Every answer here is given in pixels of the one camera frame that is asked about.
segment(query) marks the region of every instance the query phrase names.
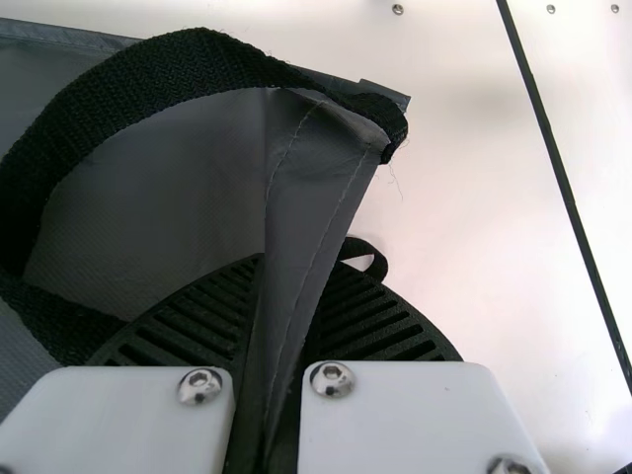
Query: black nylon strap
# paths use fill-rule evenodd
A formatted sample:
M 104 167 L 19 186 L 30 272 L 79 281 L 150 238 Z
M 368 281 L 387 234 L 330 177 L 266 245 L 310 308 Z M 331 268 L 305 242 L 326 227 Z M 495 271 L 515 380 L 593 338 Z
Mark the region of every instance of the black nylon strap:
M 303 88 L 380 126 L 390 159 L 407 123 L 379 94 L 328 91 L 295 68 L 207 29 L 148 39 L 87 71 L 57 94 L 0 163 L 0 266 L 20 275 L 35 245 L 40 215 L 54 187 L 118 131 L 191 99 L 244 88 Z
M 125 323 L 24 283 L 0 268 L 0 297 L 62 365 L 82 365 Z
M 382 253 L 365 240 L 347 237 L 338 253 L 338 260 L 352 259 L 372 255 L 373 262 L 364 272 L 379 282 L 383 282 L 388 274 L 388 261 Z

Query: black edge line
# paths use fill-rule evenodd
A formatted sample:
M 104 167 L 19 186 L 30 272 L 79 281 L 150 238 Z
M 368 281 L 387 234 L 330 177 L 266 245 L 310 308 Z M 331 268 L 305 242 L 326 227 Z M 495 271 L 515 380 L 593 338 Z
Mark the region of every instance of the black edge line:
M 520 37 L 517 33 L 514 19 L 512 18 L 512 12 L 507 4 L 507 0 L 496 0 L 496 3 L 501 13 L 501 17 L 503 18 L 503 23 L 505 24 L 505 29 L 507 30 L 507 36 L 512 44 L 513 54 L 515 55 L 515 60 L 520 69 L 524 86 L 526 87 L 529 99 L 531 100 L 531 105 L 533 106 L 533 111 L 535 112 L 538 125 L 540 126 L 540 132 L 542 133 L 542 138 L 544 138 L 544 143 L 551 160 L 551 166 L 553 167 L 553 172 L 555 173 L 555 179 L 557 180 L 564 205 L 566 206 L 566 211 L 569 215 L 569 219 L 571 220 L 571 226 L 575 232 L 575 238 L 577 239 L 578 246 L 582 252 L 586 270 L 591 278 L 592 289 L 594 290 L 594 295 L 599 303 L 603 321 L 605 322 L 605 326 L 610 335 L 610 340 L 612 341 L 616 356 L 619 359 L 623 376 L 628 384 L 628 390 L 630 391 L 630 394 L 632 394 L 632 366 L 630 365 L 630 359 L 625 350 L 625 346 L 623 345 L 621 333 L 619 333 L 619 328 L 616 324 L 616 320 L 614 319 L 614 314 L 612 313 L 610 302 L 608 301 L 608 297 L 605 293 L 603 282 L 599 276 L 599 270 L 597 269 L 596 262 L 594 261 L 593 251 L 591 250 L 589 239 L 586 235 L 586 231 L 584 230 L 582 220 L 580 219 L 580 213 L 575 204 L 575 197 L 573 196 L 573 190 L 571 189 L 569 178 L 566 174 L 566 170 L 564 169 L 564 163 L 562 162 L 560 150 L 558 149 L 555 137 L 553 136 L 551 123 L 549 122 L 544 105 L 542 104 L 542 99 L 540 98 L 535 78 L 533 77 L 529 63 L 526 60 L 526 55 L 524 54 L 524 49 L 522 48 L 522 43 L 520 42 Z

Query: strap loop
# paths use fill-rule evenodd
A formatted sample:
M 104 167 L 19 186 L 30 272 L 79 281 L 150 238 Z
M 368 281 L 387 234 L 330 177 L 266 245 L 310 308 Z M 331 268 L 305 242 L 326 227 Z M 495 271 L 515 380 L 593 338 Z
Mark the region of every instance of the strap loop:
M 386 257 L 365 240 L 357 237 L 346 237 L 343 247 L 338 253 L 338 260 L 352 259 L 372 255 L 373 262 L 364 272 L 379 282 L 383 282 L 388 274 L 388 261 Z

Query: metal screw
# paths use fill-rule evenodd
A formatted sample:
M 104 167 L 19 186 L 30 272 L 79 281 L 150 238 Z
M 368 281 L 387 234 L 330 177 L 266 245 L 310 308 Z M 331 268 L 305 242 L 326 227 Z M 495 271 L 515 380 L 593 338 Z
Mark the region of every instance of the metal screw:
M 497 456 L 490 462 L 487 474 L 540 474 L 540 470 L 515 456 Z
M 346 397 L 356 385 L 354 373 L 339 362 L 321 363 L 314 368 L 309 379 L 314 391 L 326 398 Z
M 185 405 L 212 401 L 221 392 L 221 375 L 210 368 L 192 370 L 178 384 L 178 400 Z

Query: gray fabric panel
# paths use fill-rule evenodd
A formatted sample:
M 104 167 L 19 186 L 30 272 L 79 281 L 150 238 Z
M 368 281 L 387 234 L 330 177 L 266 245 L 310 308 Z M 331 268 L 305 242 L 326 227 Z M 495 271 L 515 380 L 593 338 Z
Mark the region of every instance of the gray fabric panel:
M 58 27 L 11 28 L 0 22 L 0 153 L 54 93 L 134 42 Z M 316 93 L 238 91 L 181 104 L 109 139 L 57 187 L 26 280 L 133 319 L 193 279 L 265 249 L 253 344 L 263 355 L 265 396 L 258 401 L 273 402 L 270 434 L 387 142 L 372 122 Z M 12 363 L 31 370 L 28 359 Z
M 265 106 L 219 94 L 108 139 L 51 195 L 25 280 L 129 321 L 263 252 Z
M 266 269 L 260 317 L 273 441 L 321 292 L 388 138 L 318 93 L 273 93 L 267 121 Z M 296 123 L 286 137 L 277 128 Z
M 31 389 L 59 364 L 0 299 L 0 422 Z

